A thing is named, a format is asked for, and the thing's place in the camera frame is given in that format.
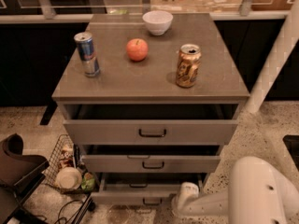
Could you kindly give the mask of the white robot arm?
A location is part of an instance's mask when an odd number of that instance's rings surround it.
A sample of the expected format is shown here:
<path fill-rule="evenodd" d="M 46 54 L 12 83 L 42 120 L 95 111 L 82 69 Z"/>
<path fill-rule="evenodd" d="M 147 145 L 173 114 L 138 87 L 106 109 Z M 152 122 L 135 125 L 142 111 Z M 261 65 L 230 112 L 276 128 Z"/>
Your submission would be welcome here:
<path fill-rule="evenodd" d="M 273 165 L 248 156 L 235 162 L 227 190 L 202 194 L 198 186 L 184 182 L 171 206 L 179 217 L 227 216 L 229 224 L 287 224 L 299 211 L 299 191 Z"/>

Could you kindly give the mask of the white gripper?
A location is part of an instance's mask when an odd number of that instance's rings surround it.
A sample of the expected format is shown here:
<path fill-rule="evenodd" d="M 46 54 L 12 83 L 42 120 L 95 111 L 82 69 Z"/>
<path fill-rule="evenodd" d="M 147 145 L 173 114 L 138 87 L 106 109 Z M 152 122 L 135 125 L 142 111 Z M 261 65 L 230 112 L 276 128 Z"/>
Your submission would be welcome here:
<path fill-rule="evenodd" d="M 171 201 L 171 208 L 177 217 L 194 217 L 193 202 L 199 199 L 199 187 L 191 182 L 183 182 L 177 195 Z"/>

